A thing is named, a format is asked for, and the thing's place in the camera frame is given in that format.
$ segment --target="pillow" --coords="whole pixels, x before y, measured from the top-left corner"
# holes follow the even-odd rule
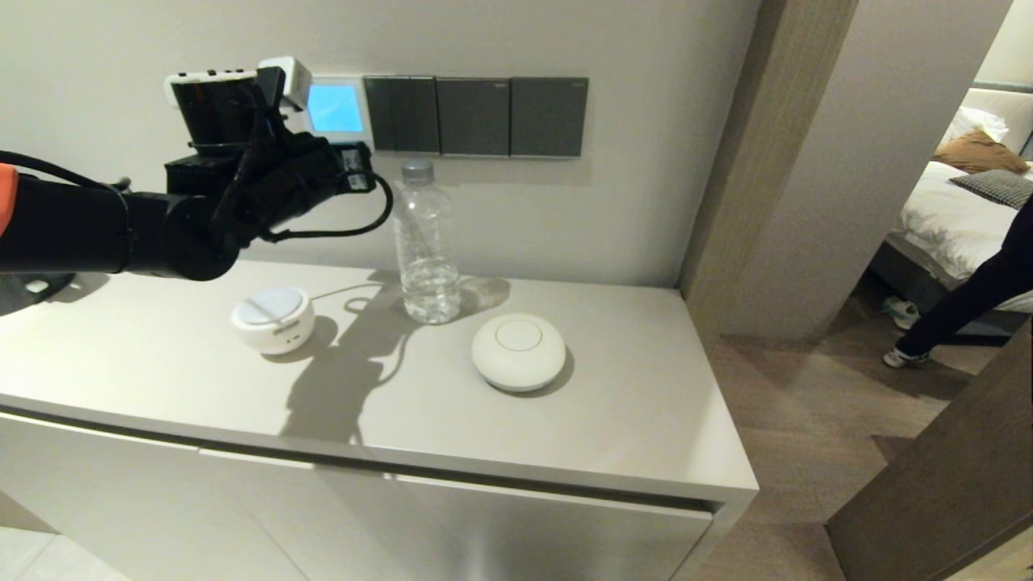
[[[995,142],[1000,142],[1008,133],[1008,126],[1004,124],[1004,119],[993,113],[987,113],[978,109],[960,106],[958,108],[958,113],[954,114],[954,118],[950,120],[947,132],[940,140],[940,147],[949,141],[957,140],[972,129],[979,129],[990,135]]]
[[[937,149],[933,161],[952,165],[969,174],[1007,170],[1022,175],[1030,169],[1022,157],[1011,153],[1008,148],[995,142],[979,129],[972,129]]]
[[[991,202],[1010,206],[1015,210],[1026,205],[1033,195],[1033,181],[1027,180],[1006,170],[991,170],[971,176],[950,178],[963,188],[985,197]]]

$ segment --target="shoe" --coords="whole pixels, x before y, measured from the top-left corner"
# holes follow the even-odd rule
[[[897,297],[889,297],[882,301],[882,312],[894,317],[897,327],[907,331],[921,318],[918,314],[918,307],[911,301],[905,301]]]
[[[911,355],[905,355],[904,351],[898,349],[897,347],[894,347],[891,351],[882,356],[882,363],[885,363],[886,365],[893,367],[894,369],[900,369],[901,367],[904,367],[909,363],[918,364],[918,363],[926,363],[927,361],[929,361],[928,353],[922,355],[911,356]]]

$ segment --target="bottle cap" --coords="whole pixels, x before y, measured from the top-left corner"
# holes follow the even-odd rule
[[[406,159],[402,163],[402,179],[406,182],[433,183],[434,162],[425,158]]]

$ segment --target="white round device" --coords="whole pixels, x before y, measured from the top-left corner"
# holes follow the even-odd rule
[[[237,305],[230,316],[241,339],[265,355],[290,353],[312,336],[316,312],[301,288],[263,288]]]
[[[555,327],[540,316],[497,316],[473,338],[473,365],[489,384],[509,392],[547,386],[563,369],[567,347]]]

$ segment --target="wooden floor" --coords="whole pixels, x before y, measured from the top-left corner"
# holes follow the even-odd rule
[[[698,579],[844,579],[824,522],[997,353],[944,345],[918,369],[880,357],[901,336],[863,284],[817,345],[726,338],[711,358],[760,494]]]

